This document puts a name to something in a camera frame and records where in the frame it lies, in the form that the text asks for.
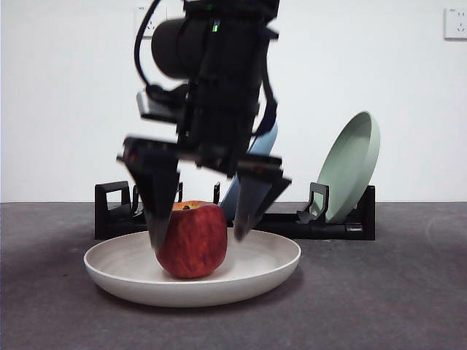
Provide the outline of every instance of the gray floor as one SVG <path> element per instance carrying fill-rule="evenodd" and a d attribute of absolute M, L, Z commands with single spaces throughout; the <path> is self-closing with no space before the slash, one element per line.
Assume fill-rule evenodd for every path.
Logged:
<path fill-rule="evenodd" d="M 379 203 L 377 241 L 300 240 L 282 286 L 200 309 L 94 285 L 92 203 L 1 214 L 2 349 L 467 349 L 467 203 Z"/>

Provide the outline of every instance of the ceramic plate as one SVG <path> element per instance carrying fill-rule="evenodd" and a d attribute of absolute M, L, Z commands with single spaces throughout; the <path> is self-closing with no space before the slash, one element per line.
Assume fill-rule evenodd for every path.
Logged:
<path fill-rule="evenodd" d="M 288 238 L 252 230 L 238 242 L 228 229 L 224 263 L 196 280 L 172 277 L 155 258 L 147 232 L 113 238 L 89 249 L 84 262 L 102 289 L 135 303 L 199 307 L 234 303 L 279 286 L 295 270 L 300 246 Z"/>
<path fill-rule="evenodd" d="M 378 123 L 368 112 L 357 114 L 340 133 L 317 181 L 329 186 L 326 222 L 343 222 L 357 206 L 376 167 L 379 143 Z M 312 213 L 322 207 L 323 197 L 315 196 Z"/>

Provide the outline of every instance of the black dish rack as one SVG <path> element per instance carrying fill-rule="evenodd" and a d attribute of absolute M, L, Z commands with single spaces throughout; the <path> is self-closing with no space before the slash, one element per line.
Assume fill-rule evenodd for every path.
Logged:
<path fill-rule="evenodd" d="M 109 207 L 107 194 L 121 192 L 120 205 Z M 323 197 L 323 206 L 316 214 L 309 209 L 314 196 Z M 213 203 L 219 202 L 220 184 L 214 187 Z M 183 183 L 179 183 L 177 201 L 183 198 Z M 296 213 L 265 213 L 256 225 L 256 230 L 276 233 L 291 239 L 346 239 L 374 241 L 376 238 L 375 187 L 368 186 L 357 206 L 340 224 L 328 224 L 325 215 L 329 207 L 329 187 L 312 182 L 309 188 L 309 201 L 303 210 Z M 97 184 L 95 186 L 95 239 L 106 240 L 129 233 L 146 231 L 144 209 L 139 209 L 139 193 L 133 187 L 133 200 L 127 181 Z"/>

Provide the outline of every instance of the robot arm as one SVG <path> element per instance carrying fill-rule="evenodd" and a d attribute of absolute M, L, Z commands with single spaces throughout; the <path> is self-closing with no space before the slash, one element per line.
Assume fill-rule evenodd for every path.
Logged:
<path fill-rule="evenodd" d="M 184 1 L 185 18 L 160 24 L 151 43 L 159 69 L 186 81 L 173 91 L 151 85 L 139 62 L 144 28 L 158 2 L 136 38 L 135 64 L 146 84 L 137 100 L 143 118 L 177 125 L 177 143 L 127 137 L 118 159 L 139 188 L 155 251 L 169 224 L 179 160 L 238 176 L 234 232 L 242 240 L 291 183 L 282 176 L 280 158 L 247 153 L 250 139 L 269 132 L 276 119 L 266 62 L 277 34 L 266 26 L 277 16 L 279 0 Z M 266 112 L 253 132 L 261 85 Z"/>

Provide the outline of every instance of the plate rim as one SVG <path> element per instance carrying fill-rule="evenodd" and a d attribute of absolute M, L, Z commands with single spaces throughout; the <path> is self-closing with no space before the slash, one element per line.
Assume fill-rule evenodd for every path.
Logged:
<path fill-rule="evenodd" d="M 148 233 L 148 231 L 140 231 L 140 232 L 135 232 L 135 233 L 129 233 L 127 235 L 123 235 L 123 236 L 118 236 L 118 237 L 114 237 L 114 238 L 111 238 L 111 239 L 108 239 L 106 241 L 103 241 L 101 243 L 98 243 L 96 244 L 95 246 L 92 246 L 91 248 L 89 248 L 87 250 L 87 252 L 85 253 L 84 257 L 83 257 L 83 261 L 84 261 L 84 264 L 85 264 L 85 267 L 100 275 L 100 276 L 104 276 L 108 279 L 113 279 L 115 281 L 125 281 L 125 282 L 131 282 L 131 283 L 136 283 L 136 284 L 149 284 L 149 285 L 155 285 L 155 286 L 163 286 L 163 285 L 184 285 L 184 286 L 188 286 L 188 285 L 202 285 L 202 284 L 219 284 L 219 283 L 230 283 L 230 282 L 234 282 L 234 281 L 246 281 L 248 279 L 256 279 L 258 277 L 261 277 L 261 276 L 267 276 L 269 274 L 272 274 L 272 273 L 276 273 L 277 271 L 280 271 L 280 270 L 283 270 L 283 269 L 286 269 L 288 268 L 289 266 L 292 266 L 294 265 L 296 262 L 298 262 L 298 260 L 300 259 L 301 257 L 301 247 L 299 244 L 297 244 L 294 240 L 290 239 L 290 238 L 287 238 L 287 237 L 284 237 L 284 236 L 281 236 L 281 235 L 277 235 L 275 233 L 270 233 L 270 232 L 266 232 L 266 231 L 260 231 L 260 230 L 251 230 L 250 232 L 257 232 L 257 233 L 265 233 L 266 235 L 270 235 L 270 236 L 278 236 L 280 237 L 281 239 L 285 239 L 286 241 L 290 241 L 293 243 L 293 245 L 295 245 L 296 248 L 298 248 L 298 251 L 297 251 L 297 255 L 290 261 L 290 262 L 287 262 L 286 264 L 284 265 L 281 265 L 273 270 L 270 270 L 268 271 L 267 273 L 262 273 L 262 274 L 258 274 L 258 275 L 254 275 L 254 276 L 248 276 L 248 277 L 243 277 L 243 278 L 240 278 L 240 279 L 226 279 L 226 280 L 207 280 L 207 281 L 194 281 L 193 279 L 187 279 L 186 281 L 143 281 L 143 280 L 138 280 L 138 279 L 129 279 L 129 278 L 126 278 L 126 277 L 119 277 L 119 276 L 116 276 L 116 275 L 111 275 L 109 273 L 105 273 L 103 271 L 100 271 L 96 268 L 94 268 L 89 262 L 88 262 L 88 255 L 94 250 L 94 249 L 98 249 L 99 246 L 103 245 L 103 244 L 106 244 L 110 241 L 114 241 L 114 240 L 118 240 L 119 238 L 121 239 L 122 237 L 129 237 L 129 236 L 135 236 L 135 235 L 141 235 L 141 234 L 144 234 L 144 233 Z"/>

